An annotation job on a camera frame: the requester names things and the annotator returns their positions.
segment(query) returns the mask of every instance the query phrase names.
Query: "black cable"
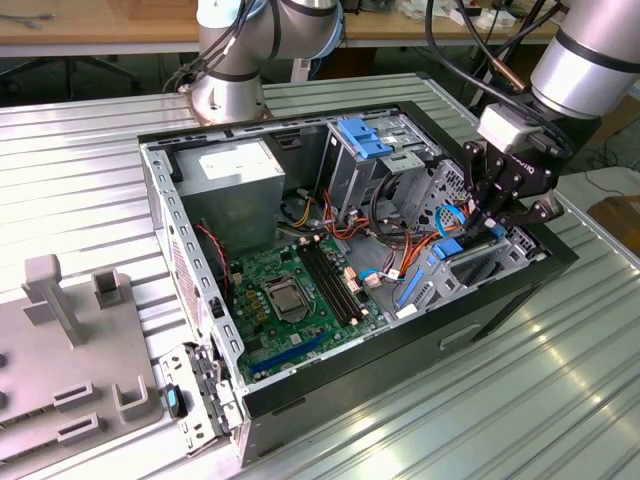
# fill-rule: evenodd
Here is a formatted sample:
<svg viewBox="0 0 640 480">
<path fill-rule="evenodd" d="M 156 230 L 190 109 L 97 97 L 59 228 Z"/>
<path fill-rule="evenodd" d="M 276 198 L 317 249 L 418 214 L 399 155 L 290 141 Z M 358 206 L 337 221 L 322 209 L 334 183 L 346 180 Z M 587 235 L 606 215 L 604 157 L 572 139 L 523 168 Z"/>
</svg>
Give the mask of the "black cable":
<svg viewBox="0 0 640 480">
<path fill-rule="evenodd" d="M 547 13 L 545 13 L 543 16 L 541 16 L 538 20 L 532 22 L 528 27 L 524 29 L 520 29 L 520 31 L 516 35 L 509 37 L 502 45 L 500 45 L 496 49 L 496 51 L 494 52 L 494 56 L 499 57 L 500 55 L 502 55 L 502 53 L 505 50 L 513 46 L 516 42 L 520 42 L 524 37 L 529 35 L 531 32 L 533 32 L 534 30 L 537 30 L 542 25 L 547 23 L 547 21 L 549 21 L 551 17 L 553 17 L 561 9 L 562 9 L 562 5 L 559 3 L 551 7 L 551 9 L 547 11 Z M 486 58 L 482 60 L 482 63 L 480 64 L 480 66 L 478 66 L 478 68 L 476 68 L 476 70 L 472 74 L 474 77 L 477 77 L 478 74 L 480 74 L 484 70 L 484 68 L 487 65 L 487 61 L 488 60 Z"/>
<path fill-rule="evenodd" d="M 176 70 L 173 73 L 173 75 L 171 75 L 171 77 L 166 81 L 164 86 L 162 87 L 162 93 L 165 93 L 167 91 L 168 86 L 171 84 L 171 82 L 173 80 L 175 80 L 175 84 L 174 84 L 174 90 L 175 90 L 175 88 L 179 85 L 180 81 L 185 76 L 193 73 L 193 67 L 195 67 L 196 65 L 198 65 L 199 63 L 201 63 L 203 61 L 205 62 L 205 65 L 208 64 L 211 61 L 212 58 L 214 58 L 215 56 L 219 55 L 224 50 L 223 48 L 219 49 L 217 52 L 215 52 L 212 55 L 212 57 L 207 58 L 207 55 L 209 55 L 216 47 L 218 47 L 239 26 L 239 22 L 242 19 L 245 6 L 246 6 L 246 1 L 245 0 L 241 0 L 240 1 L 240 6 L 238 7 L 238 14 L 236 15 L 236 18 L 233 21 L 233 23 L 231 25 L 229 25 L 229 27 L 224 31 L 224 33 L 220 37 L 218 37 L 218 39 L 215 42 L 213 42 L 211 45 L 209 45 L 204 52 L 202 52 L 196 58 L 194 58 L 193 60 L 191 60 L 187 64 L 182 65 L 178 70 Z"/>
<path fill-rule="evenodd" d="M 599 189 L 600 189 L 600 190 L 602 190 L 603 192 L 606 192 L 606 193 L 617 193 L 617 194 L 618 194 L 618 195 L 620 195 L 621 197 L 624 197 L 624 196 L 625 196 L 625 194 L 624 194 L 624 193 L 622 193 L 620 190 L 609 190 L 609 189 L 607 189 L 607 188 L 601 187 L 600 185 L 598 185 L 596 182 L 594 182 L 593 180 L 591 180 L 591 179 L 589 178 L 589 172 L 587 172 L 586 170 L 585 170 L 585 172 L 584 172 L 584 177 L 587 179 L 587 182 L 589 182 L 589 183 L 590 183 L 591 185 L 593 185 L 594 187 L 599 188 Z"/>
<path fill-rule="evenodd" d="M 236 28 L 236 30 L 233 32 L 233 37 L 234 38 L 238 38 L 240 37 L 240 33 L 242 32 L 242 28 L 244 27 L 244 24 L 247 21 L 247 17 L 249 16 L 249 13 L 251 13 L 251 9 L 253 8 L 253 5 L 256 3 L 256 0 L 249 0 L 249 3 L 246 4 L 246 8 L 245 10 L 242 12 L 242 15 L 240 17 L 240 21 L 238 22 L 238 27 Z M 193 84 L 195 85 L 201 78 L 206 77 L 207 75 L 209 75 L 210 73 L 212 73 L 216 67 L 218 65 L 220 65 L 220 63 L 225 59 L 226 57 L 226 53 L 224 53 L 225 48 L 221 48 L 219 49 L 217 52 L 215 52 L 211 58 L 208 58 L 206 60 L 205 64 L 208 64 L 209 62 L 211 62 L 216 56 L 220 55 L 220 53 L 222 53 L 222 55 L 220 56 L 220 58 L 218 58 L 218 60 L 211 66 L 207 67 L 206 70 L 203 71 L 202 76 L 200 76 L 199 78 L 196 79 L 195 82 L 193 82 Z"/>
<path fill-rule="evenodd" d="M 396 175 L 394 175 L 392 172 L 388 172 L 371 194 L 371 200 L 369 201 L 369 229 L 375 234 L 380 243 L 383 243 L 388 247 L 396 247 L 398 245 L 404 245 L 405 243 L 404 237 L 402 240 L 400 240 L 384 233 L 380 228 L 380 221 L 378 220 L 378 201 L 380 200 L 380 194 L 383 190 L 389 188 L 393 184 L 395 179 Z M 396 228 L 403 228 L 402 225 L 390 222 L 388 220 L 385 223 L 393 225 Z"/>
<path fill-rule="evenodd" d="M 500 47 L 498 47 L 498 49 L 495 51 L 495 55 L 499 56 L 500 54 L 502 54 L 502 52 L 504 52 L 507 48 L 511 47 L 512 45 L 514 45 L 515 43 L 519 43 L 524 37 L 526 37 L 527 35 L 529 35 L 531 32 L 533 32 L 534 30 L 537 30 L 538 28 L 540 28 L 543 24 L 547 23 L 549 20 L 551 20 L 551 18 L 558 13 L 560 10 L 562 10 L 562 4 L 560 3 L 556 3 L 553 7 L 551 7 L 549 9 L 549 11 L 547 13 L 545 13 L 544 15 L 542 15 L 538 20 L 536 20 L 535 22 L 533 22 L 531 25 L 529 25 L 527 28 L 525 29 L 521 29 L 518 33 L 516 33 L 514 36 L 509 37 L 509 39 L 507 39 L 502 45 L 500 45 Z"/>
<path fill-rule="evenodd" d="M 571 139 L 569 139 L 566 133 L 558 128 L 557 125 L 544 118 L 540 113 L 533 110 L 531 107 L 518 102 L 517 100 L 508 96 L 504 92 L 501 92 L 497 88 L 494 88 L 491 85 L 488 85 L 485 82 L 472 77 L 470 74 L 458 68 L 455 64 L 450 62 L 446 57 L 442 55 L 442 52 L 440 51 L 440 48 L 438 47 L 438 44 L 436 43 L 433 36 L 433 2 L 434 0 L 427 0 L 427 8 L 424 16 L 424 29 L 427 44 L 429 45 L 429 47 L 431 47 L 434 53 L 438 55 L 440 62 L 451 72 L 460 76 L 462 79 L 466 80 L 474 87 L 494 97 L 502 105 L 508 106 L 509 108 L 523 115 L 526 119 L 532 120 L 542 126 L 546 130 L 546 132 L 550 134 L 551 137 L 560 145 L 560 150 L 554 148 L 549 152 L 551 156 L 559 158 L 568 158 L 573 156 L 575 152 L 573 142 L 571 141 Z"/>
<path fill-rule="evenodd" d="M 528 15 L 523 20 L 522 25 L 520 26 L 520 31 L 518 32 L 518 35 L 521 32 L 523 32 L 524 30 L 526 30 L 535 21 L 536 17 L 538 16 L 540 11 L 542 10 L 542 7 L 546 3 L 546 1 L 547 0 L 536 0 L 536 2 L 531 7 L 531 10 L 529 11 Z M 508 63 L 509 60 L 511 60 L 511 58 L 513 58 L 513 55 L 516 53 L 516 50 L 517 50 L 518 46 L 520 45 L 520 42 L 522 41 L 522 38 L 524 38 L 524 37 L 520 37 L 519 41 L 516 41 L 511 45 L 511 47 L 509 48 L 509 51 L 506 53 L 506 55 L 503 58 L 503 62 L 504 63 Z"/>
<path fill-rule="evenodd" d="M 464 20 L 464 23 L 467 25 L 467 29 L 469 30 L 469 33 L 471 33 L 471 36 L 475 40 L 476 45 L 478 45 L 478 48 L 484 52 L 487 58 L 493 59 L 493 54 L 489 50 L 489 47 L 487 46 L 487 44 L 484 43 L 484 41 L 482 40 L 482 37 L 478 33 L 478 30 L 476 30 L 476 26 L 471 21 L 471 18 L 469 18 L 469 15 L 467 15 L 467 12 L 464 7 L 464 2 L 462 0 L 456 0 L 456 4 L 458 5 L 458 10 L 460 11 L 460 15 L 462 15 L 462 19 Z"/>
<path fill-rule="evenodd" d="M 485 45 L 487 45 L 487 47 L 489 46 L 489 40 L 491 40 L 491 35 L 493 35 L 493 31 L 496 28 L 496 24 L 498 23 L 498 15 L 500 14 L 500 12 L 502 11 L 502 7 L 504 4 L 505 0 L 500 0 L 500 2 L 498 3 L 498 6 L 496 7 L 496 16 L 493 17 L 493 22 L 491 23 L 491 28 L 489 29 L 489 33 L 487 33 L 487 36 L 484 39 L 484 43 Z M 478 66 L 478 68 L 473 72 L 473 76 L 477 77 L 478 74 L 480 73 L 480 71 L 484 68 L 485 64 L 487 63 L 487 58 L 483 57 L 482 61 L 480 62 L 480 65 Z M 460 89 L 460 93 L 458 93 L 458 98 L 461 99 L 462 96 L 464 95 L 465 90 L 467 89 L 467 82 L 462 82 L 462 88 Z"/>
</svg>

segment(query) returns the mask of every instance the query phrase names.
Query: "motherboard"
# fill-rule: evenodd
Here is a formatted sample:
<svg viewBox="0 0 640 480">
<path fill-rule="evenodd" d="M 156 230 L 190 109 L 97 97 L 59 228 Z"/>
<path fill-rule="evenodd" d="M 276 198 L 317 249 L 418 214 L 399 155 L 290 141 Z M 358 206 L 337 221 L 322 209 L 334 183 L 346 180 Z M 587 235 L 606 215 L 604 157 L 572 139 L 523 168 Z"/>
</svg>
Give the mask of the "motherboard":
<svg viewBox="0 0 640 480">
<path fill-rule="evenodd" d="M 233 315 L 254 383 L 387 325 L 330 237 L 235 260 Z"/>
</svg>

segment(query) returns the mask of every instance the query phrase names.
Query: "ram slot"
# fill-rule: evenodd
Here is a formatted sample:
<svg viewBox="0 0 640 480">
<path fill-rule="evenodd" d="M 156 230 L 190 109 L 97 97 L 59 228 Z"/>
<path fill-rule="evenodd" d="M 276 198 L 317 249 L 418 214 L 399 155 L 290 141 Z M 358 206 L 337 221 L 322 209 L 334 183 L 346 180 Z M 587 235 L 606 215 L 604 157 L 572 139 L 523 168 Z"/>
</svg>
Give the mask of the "ram slot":
<svg viewBox="0 0 640 480">
<path fill-rule="evenodd" d="M 322 296 L 336 315 L 338 323 L 345 327 L 352 319 L 360 320 L 362 313 L 351 294 L 325 258 L 317 245 L 298 249 L 298 256 L 311 275 Z"/>
</svg>

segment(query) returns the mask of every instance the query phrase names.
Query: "cpu socket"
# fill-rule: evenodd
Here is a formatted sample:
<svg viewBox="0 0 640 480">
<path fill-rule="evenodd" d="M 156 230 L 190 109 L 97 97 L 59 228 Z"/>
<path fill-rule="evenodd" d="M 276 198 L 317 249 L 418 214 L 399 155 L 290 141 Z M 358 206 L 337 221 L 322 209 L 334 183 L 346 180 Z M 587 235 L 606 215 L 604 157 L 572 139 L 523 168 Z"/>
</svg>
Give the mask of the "cpu socket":
<svg viewBox="0 0 640 480">
<path fill-rule="evenodd" d="M 263 286 L 276 315 L 283 322 L 298 323 L 309 313 L 309 302 L 295 277 L 274 278 Z"/>
</svg>

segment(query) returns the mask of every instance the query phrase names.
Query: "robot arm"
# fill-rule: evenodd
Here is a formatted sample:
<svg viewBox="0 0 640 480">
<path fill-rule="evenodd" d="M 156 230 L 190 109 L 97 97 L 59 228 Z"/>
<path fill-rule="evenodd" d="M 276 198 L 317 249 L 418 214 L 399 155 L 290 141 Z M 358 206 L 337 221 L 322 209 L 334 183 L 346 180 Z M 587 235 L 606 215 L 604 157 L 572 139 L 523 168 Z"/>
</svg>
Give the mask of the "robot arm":
<svg viewBox="0 0 640 480">
<path fill-rule="evenodd" d="M 640 73 L 640 0 L 563 0 L 570 6 L 556 37 L 531 75 L 522 102 L 571 139 L 573 153 L 612 111 Z M 562 214 L 553 200 L 572 155 L 545 128 L 508 105 L 483 112 L 478 132 L 487 148 L 465 144 L 465 181 L 475 206 L 467 229 L 542 223 Z M 526 211 L 513 199 L 543 195 Z"/>
<path fill-rule="evenodd" d="M 259 118 L 265 113 L 262 63 L 324 57 L 340 43 L 339 0 L 199 0 L 201 55 L 225 35 L 242 8 L 249 9 L 246 24 L 226 40 L 223 54 L 204 62 L 205 70 L 188 88 L 201 123 Z"/>
</svg>

